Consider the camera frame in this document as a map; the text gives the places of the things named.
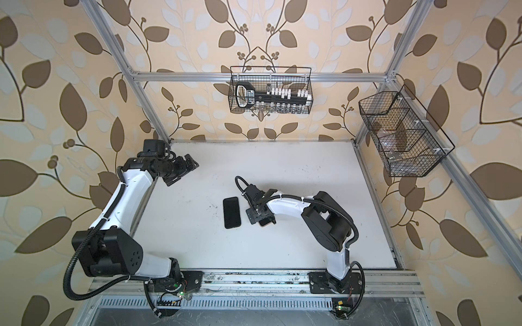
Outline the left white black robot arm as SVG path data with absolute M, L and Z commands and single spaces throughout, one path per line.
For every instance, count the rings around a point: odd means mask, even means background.
M 146 254 L 131 229 L 145 195 L 157 179 L 172 186 L 198 168 L 190 156 L 176 156 L 161 140 L 148 139 L 134 158 L 117 168 L 118 184 L 100 216 L 72 238 L 72 263 L 80 263 L 88 277 L 181 277 L 175 259 Z

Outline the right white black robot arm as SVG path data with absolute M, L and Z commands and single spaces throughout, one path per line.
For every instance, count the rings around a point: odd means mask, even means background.
M 278 215 L 300 218 L 317 242 L 326 249 L 326 272 L 337 281 L 349 274 L 349 249 L 360 232 L 353 218 L 327 192 L 301 197 L 270 189 L 264 192 L 255 185 L 239 188 L 248 202 L 246 210 L 251 224 L 275 224 Z

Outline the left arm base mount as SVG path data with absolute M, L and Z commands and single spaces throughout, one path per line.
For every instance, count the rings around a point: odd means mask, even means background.
M 159 319 L 174 316 L 201 289 L 203 271 L 183 271 L 179 278 L 157 278 L 144 283 L 144 295 Z

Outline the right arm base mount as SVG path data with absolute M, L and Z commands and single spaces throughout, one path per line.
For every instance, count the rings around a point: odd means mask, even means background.
M 333 300 L 330 311 L 336 319 L 348 320 L 362 303 L 366 289 L 366 278 L 362 270 L 350 270 L 342 280 L 327 272 L 310 272 L 308 277 L 312 294 L 342 295 L 341 299 Z

